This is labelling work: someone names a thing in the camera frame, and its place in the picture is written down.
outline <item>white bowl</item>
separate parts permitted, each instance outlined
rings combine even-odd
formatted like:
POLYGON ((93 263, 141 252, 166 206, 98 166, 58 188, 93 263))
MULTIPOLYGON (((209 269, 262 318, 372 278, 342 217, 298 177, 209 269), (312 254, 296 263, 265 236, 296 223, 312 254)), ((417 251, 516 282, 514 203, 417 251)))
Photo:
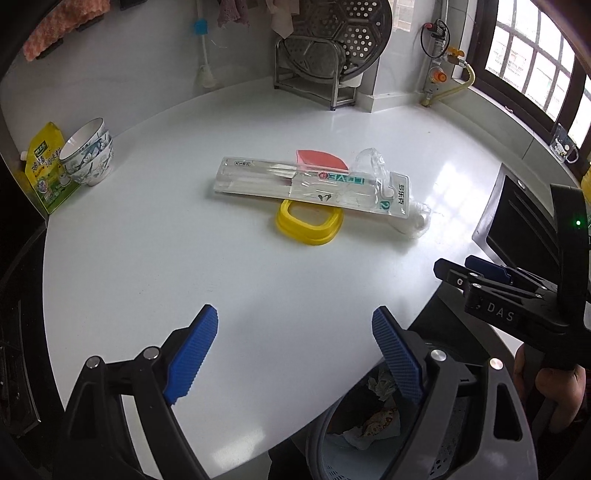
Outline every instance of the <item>white bowl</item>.
POLYGON ((96 148, 95 144, 88 146, 83 150, 82 157, 85 159, 80 167, 70 173, 70 177, 76 183, 82 185, 94 186, 111 173, 111 158, 113 157, 113 140, 106 145, 101 145, 102 149, 96 148))
POLYGON ((96 142, 106 133, 108 133, 108 130, 102 118, 91 120, 68 139, 60 151, 60 161, 62 163, 68 161, 80 150, 96 142))
POLYGON ((61 164, 64 165, 66 172, 69 175, 72 175, 77 170, 80 170, 85 164, 105 149, 105 147, 111 142, 111 138, 111 134, 107 130, 95 142, 90 144, 87 143, 84 148, 77 150, 65 160, 61 160, 61 164))

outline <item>pink cloth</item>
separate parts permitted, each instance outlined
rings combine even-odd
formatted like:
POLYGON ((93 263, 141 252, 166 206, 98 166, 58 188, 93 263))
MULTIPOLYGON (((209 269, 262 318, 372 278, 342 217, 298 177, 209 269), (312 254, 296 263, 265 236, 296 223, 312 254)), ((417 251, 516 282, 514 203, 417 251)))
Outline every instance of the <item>pink cloth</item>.
POLYGON ((22 47, 28 61, 76 27, 108 12, 111 0, 63 0, 41 20, 22 47))
POLYGON ((222 0, 217 26, 223 27, 228 22, 248 25, 248 6, 246 0, 222 0))

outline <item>hand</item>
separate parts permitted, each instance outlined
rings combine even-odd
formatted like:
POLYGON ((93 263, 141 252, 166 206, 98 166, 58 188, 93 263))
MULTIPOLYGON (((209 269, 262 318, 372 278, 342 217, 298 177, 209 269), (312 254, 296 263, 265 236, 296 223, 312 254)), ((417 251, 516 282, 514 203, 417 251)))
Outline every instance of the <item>hand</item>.
MULTIPOLYGON (((523 345, 515 354, 513 368, 513 383, 521 402, 525 402, 525 384, 523 381, 523 367, 525 355, 523 345)), ((548 425, 552 433, 562 432, 568 427, 583 403, 585 394, 585 369, 577 365, 574 370, 567 372, 557 368, 543 368, 535 378, 535 387, 538 391, 556 402, 556 409, 548 425)))

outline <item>yellow hose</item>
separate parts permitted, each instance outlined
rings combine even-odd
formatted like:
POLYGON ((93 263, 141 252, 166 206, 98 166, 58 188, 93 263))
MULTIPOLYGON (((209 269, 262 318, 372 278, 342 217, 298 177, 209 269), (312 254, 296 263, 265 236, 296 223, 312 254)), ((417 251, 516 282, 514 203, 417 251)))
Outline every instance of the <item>yellow hose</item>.
POLYGON ((468 87, 472 86, 474 84, 474 81, 476 80, 476 74, 474 73, 474 69, 470 66, 469 63, 466 63, 464 68, 470 74, 470 78, 468 78, 467 82, 464 82, 461 85, 458 85, 457 87, 450 88, 449 90, 446 90, 445 92, 441 92, 441 93, 438 93, 437 95, 433 95, 433 97, 431 97, 431 99, 424 98, 421 101, 421 105, 431 106, 431 104, 437 100, 441 100, 442 98, 444 98, 446 96, 453 95, 454 93, 457 93, 457 92, 461 92, 462 90, 465 90, 468 87))

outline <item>white countertop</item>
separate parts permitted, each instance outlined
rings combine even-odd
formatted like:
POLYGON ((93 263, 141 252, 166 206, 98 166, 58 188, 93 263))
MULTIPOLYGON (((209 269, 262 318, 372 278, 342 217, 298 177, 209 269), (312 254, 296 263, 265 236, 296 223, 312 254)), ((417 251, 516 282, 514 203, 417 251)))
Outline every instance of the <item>white countertop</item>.
MULTIPOLYGON (((408 327, 439 285, 435 260, 482 255, 471 236, 501 164, 432 109, 329 112, 268 80, 190 100, 114 142, 116 170, 49 221, 43 298, 57 388, 66 405, 86 358, 131 359, 212 304, 219 333, 173 407, 210 476, 296 432, 379 361, 375 308, 408 327), (224 156, 313 149, 350 164, 368 147, 432 207, 419 240, 346 211, 335 239, 310 247, 277 232, 279 200, 213 192, 224 156)), ((158 476, 133 413, 129 422, 158 476)))

